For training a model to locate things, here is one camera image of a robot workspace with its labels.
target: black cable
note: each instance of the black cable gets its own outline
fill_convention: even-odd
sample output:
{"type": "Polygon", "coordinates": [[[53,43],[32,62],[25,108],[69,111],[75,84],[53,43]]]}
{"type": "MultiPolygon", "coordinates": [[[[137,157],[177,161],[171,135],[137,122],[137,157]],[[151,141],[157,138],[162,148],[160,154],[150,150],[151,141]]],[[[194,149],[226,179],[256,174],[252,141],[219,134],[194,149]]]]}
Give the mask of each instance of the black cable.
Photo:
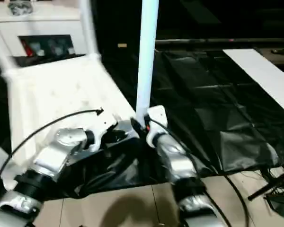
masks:
{"type": "MultiPolygon", "coordinates": [[[[189,148],[188,148],[185,144],[183,144],[182,141],[181,141],[169,128],[165,127],[163,124],[161,124],[160,122],[158,122],[158,121],[156,121],[156,120],[153,120],[153,119],[149,119],[149,120],[152,121],[152,122],[154,122],[154,123],[156,123],[156,124],[158,124],[158,125],[161,126],[162,128],[164,128],[164,129],[174,138],[174,140],[177,141],[177,143],[179,143],[180,145],[183,146],[183,148],[186,150],[187,153],[190,152],[189,148]]],[[[213,166],[209,161],[208,161],[207,164],[209,164],[210,166],[212,166],[212,167],[214,168],[214,166],[213,166]]],[[[246,227],[249,227],[249,224],[250,224],[249,211],[248,211],[247,205],[246,205],[246,203],[245,203],[245,201],[244,201],[244,199],[243,199],[243,196],[242,196],[242,194],[240,193],[240,191],[238,190],[238,188],[236,187],[236,185],[231,181],[231,179],[230,179],[228,176],[225,176],[225,175],[224,175],[224,177],[225,177],[225,179],[229,182],[229,184],[231,185],[231,187],[234,189],[235,193],[237,194],[237,196],[238,196],[238,198],[239,198],[239,200],[240,200],[240,202],[241,202],[241,204],[242,204],[242,207],[243,207],[244,216],[245,216],[245,226],[246,226],[246,227]]],[[[223,214],[223,215],[221,214],[221,216],[223,217],[224,220],[226,219],[225,214],[223,214]]]]}
{"type": "Polygon", "coordinates": [[[224,212],[221,210],[221,208],[218,206],[218,204],[213,200],[213,198],[208,194],[207,191],[204,192],[205,195],[209,198],[209,200],[211,201],[211,203],[213,204],[213,206],[217,209],[217,211],[219,212],[219,214],[221,215],[221,217],[223,218],[223,220],[225,221],[225,224],[228,227],[232,227],[230,221],[228,220],[228,218],[225,216],[224,212]]]}
{"type": "Polygon", "coordinates": [[[231,179],[228,177],[228,176],[224,176],[225,179],[229,182],[229,184],[232,186],[232,188],[234,189],[235,193],[237,194],[241,204],[242,204],[242,207],[243,207],[243,210],[244,210],[244,215],[245,215],[245,226],[246,227],[249,227],[249,223],[250,223],[250,220],[249,220],[249,211],[248,211],[248,208],[247,208],[247,205],[246,205],[246,202],[244,201],[243,199],[243,196],[242,194],[240,193],[240,191],[238,190],[238,188],[236,187],[236,185],[231,181],[231,179]]]}
{"type": "Polygon", "coordinates": [[[39,132],[41,132],[42,130],[44,130],[45,128],[47,128],[48,126],[51,126],[52,124],[55,124],[59,121],[62,121],[66,118],[69,118],[69,117],[72,117],[72,116],[75,116],[75,115],[79,115],[79,114],[85,114],[85,113],[92,113],[92,112],[96,112],[97,115],[101,114],[103,112],[103,109],[101,110],[83,110],[83,111],[78,111],[78,112],[74,112],[74,113],[71,113],[71,114],[68,114],[68,115],[65,115],[63,117],[60,117],[56,120],[53,120],[51,122],[49,122],[48,124],[42,126],[41,128],[35,130],[33,133],[31,133],[29,136],[27,136],[14,150],[13,152],[11,152],[8,156],[8,158],[5,160],[5,162],[3,163],[1,169],[0,169],[0,178],[1,178],[1,175],[2,175],[2,172],[4,170],[4,168],[6,167],[6,165],[8,164],[8,162],[10,161],[10,159],[13,157],[13,155],[19,151],[19,149],[28,141],[30,140],[33,136],[35,136],[36,134],[38,134],[39,132]]]}

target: black plastic sheet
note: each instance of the black plastic sheet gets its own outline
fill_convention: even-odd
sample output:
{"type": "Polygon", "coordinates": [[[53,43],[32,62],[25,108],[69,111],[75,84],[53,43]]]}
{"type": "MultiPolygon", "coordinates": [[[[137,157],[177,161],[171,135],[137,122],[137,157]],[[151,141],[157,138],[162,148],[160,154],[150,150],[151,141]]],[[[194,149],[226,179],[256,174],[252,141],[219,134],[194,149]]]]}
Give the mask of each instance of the black plastic sheet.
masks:
{"type": "MultiPolygon", "coordinates": [[[[135,108],[137,57],[103,63],[135,108]]],[[[284,164],[283,108],[222,51],[157,52],[151,105],[166,108],[203,177],[284,164]]]]}

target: floor tile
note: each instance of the floor tile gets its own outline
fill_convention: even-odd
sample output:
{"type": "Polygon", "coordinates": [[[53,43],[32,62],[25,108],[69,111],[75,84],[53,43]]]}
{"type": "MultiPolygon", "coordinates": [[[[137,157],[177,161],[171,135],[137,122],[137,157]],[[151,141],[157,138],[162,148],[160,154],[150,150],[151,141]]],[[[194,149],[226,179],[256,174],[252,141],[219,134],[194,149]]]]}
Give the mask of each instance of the floor tile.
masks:
{"type": "MultiPolygon", "coordinates": [[[[245,198],[266,185],[266,181],[253,172],[235,174],[231,176],[231,179],[245,198]]],[[[246,202],[256,227],[284,227],[284,218],[269,208],[263,196],[259,196],[253,201],[246,200],[246,202]]]]}
{"type": "Polygon", "coordinates": [[[65,199],[60,227],[154,227],[158,223],[151,186],[65,199]]]}
{"type": "Polygon", "coordinates": [[[159,222],[167,227],[176,227],[178,224],[177,204],[174,200],[171,186],[169,183],[163,183],[152,186],[159,222]]]}
{"type": "Polygon", "coordinates": [[[34,222],[36,227],[59,227],[63,200],[48,201],[34,222]]]}
{"type": "Polygon", "coordinates": [[[208,193],[222,209],[233,227],[245,226],[245,216],[242,204],[233,188],[222,176],[207,177],[203,179],[208,193]]]}

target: white pole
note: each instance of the white pole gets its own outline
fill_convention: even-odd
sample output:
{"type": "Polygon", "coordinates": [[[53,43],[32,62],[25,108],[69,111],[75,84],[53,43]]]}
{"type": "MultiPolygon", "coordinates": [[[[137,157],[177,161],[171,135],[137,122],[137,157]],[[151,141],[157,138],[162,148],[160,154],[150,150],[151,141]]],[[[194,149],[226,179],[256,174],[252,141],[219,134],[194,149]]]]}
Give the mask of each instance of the white pole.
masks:
{"type": "Polygon", "coordinates": [[[150,106],[152,67],[155,51],[159,0],[142,1],[140,53],[138,70],[137,121],[145,126],[144,116],[150,106]]]}
{"type": "Polygon", "coordinates": [[[80,0],[80,14],[83,33],[87,45],[88,54],[98,53],[93,16],[91,12],[91,0],[80,0]]]}

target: silver metal joint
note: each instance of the silver metal joint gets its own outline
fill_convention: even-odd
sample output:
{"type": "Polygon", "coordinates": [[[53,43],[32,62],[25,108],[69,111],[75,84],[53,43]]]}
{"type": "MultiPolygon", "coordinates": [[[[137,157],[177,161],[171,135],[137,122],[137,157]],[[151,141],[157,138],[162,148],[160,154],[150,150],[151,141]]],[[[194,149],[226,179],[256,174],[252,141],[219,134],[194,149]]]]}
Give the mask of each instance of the silver metal joint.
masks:
{"type": "Polygon", "coordinates": [[[3,206],[9,206],[17,211],[29,214],[40,210],[43,203],[19,192],[9,191],[0,200],[0,208],[3,206]]]}
{"type": "Polygon", "coordinates": [[[86,142],[87,136],[83,129],[60,129],[54,140],[40,151],[30,169],[57,181],[70,157],[81,152],[86,142]]]}
{"type": "Polygon", "coordinates": [[[179,207],[180,209],[187,212],[193,212],[202,209],[214,209],[211,201],[206,195],[186,197],[185,199],[179,202],[179,207]]]}
{"type": "Polygon", "coordinates": [[[158,138],[157,151],[169,171],[171,182],[197,176],[192,160],[186,156],[186,151],[181,144],[170,135],[166,134],[158,138]]]}

